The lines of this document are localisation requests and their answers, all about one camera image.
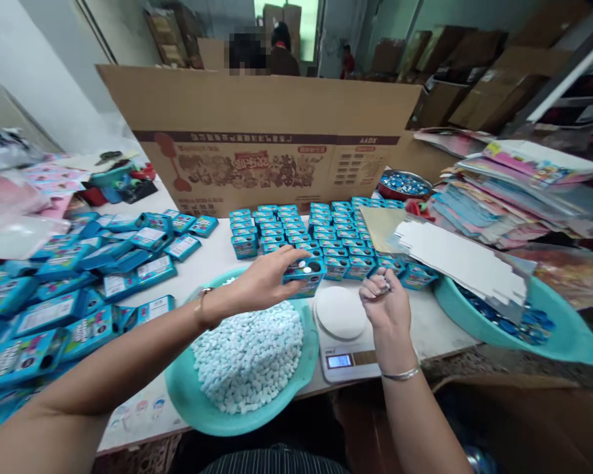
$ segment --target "red clothing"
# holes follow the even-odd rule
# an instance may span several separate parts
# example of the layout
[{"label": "red clothing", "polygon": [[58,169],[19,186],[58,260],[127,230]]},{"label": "red clothing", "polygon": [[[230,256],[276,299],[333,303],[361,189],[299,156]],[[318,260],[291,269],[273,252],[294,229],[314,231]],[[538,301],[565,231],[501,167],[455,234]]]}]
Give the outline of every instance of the red clothing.
[{"label": "red clothing", "polygon": [[345,71],[354,72],[355,67],[356,61],[354,61],[354,57],[352,55],[346,56],[343,59],[343,71],[341,72],[341,79],[345,79]]}]

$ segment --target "plastic bag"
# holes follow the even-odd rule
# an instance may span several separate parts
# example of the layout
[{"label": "plastic bag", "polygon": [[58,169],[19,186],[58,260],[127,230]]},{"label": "plastic bag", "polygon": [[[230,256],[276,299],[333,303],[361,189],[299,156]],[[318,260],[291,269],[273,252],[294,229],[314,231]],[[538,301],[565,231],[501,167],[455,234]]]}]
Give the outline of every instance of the plastic bag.
[{"label": "plastic bag", "polygon": [[551,286],[575,309],[593,307],[593,252],[583,248],[529,244],[510,250],[537,262],[534,276]]}]

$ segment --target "silver bracelet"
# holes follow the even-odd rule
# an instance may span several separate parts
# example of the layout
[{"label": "silver bracelet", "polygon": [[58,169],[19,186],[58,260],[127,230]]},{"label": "silver bracelet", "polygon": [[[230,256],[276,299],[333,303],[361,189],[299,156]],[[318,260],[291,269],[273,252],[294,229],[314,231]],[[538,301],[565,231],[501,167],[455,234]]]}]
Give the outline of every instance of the silver bracelet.
[{"label": "silver bracelet", "polygon": [[401,374],[385,374],[382,372],[382,376],[395,381],[406,381],[409,380],[413,375],[417,374],[419,371],[420,366],[418,364],[417,367],[411,369],[410,371],[402,372]]}]

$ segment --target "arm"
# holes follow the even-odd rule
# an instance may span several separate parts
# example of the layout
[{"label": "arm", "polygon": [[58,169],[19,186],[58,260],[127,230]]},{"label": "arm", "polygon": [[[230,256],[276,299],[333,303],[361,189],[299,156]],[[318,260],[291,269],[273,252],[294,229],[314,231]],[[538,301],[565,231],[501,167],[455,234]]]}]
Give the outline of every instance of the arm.
[{"label": "arm", "polygon": [[[390,292],[383,291],[385,280]],[[417,367],[410,340],[409,296],[393,272],[381,268],[378,275],[365,280],[360,298],[374,327],[382,373],[400,374]],[[395,450],[405,473],[472,472],[422,372],[406,381],[382,377],[382,387]]]},{"label": "arm", "polygon": [[222,319],[273,306],[303,282],[281,284],[288,265],[310,256],[284,246],[257,258],[233,283],[106,344],[0,427],[0,472],[88,474],[110,413]]}]

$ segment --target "window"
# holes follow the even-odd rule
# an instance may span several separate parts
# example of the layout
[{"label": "window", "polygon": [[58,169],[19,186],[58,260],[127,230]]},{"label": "window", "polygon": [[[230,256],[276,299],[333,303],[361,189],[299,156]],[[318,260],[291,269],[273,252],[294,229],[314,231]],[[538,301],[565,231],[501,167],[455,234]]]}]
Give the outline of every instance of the window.
[{"label": "window", "polygon": [[282,7],[285,3],[301,7],[301,61],[311,63],[314,60],[314,46],[316,44],[318,0],[255,0],[255,16],[264,16],[264,5]]}]

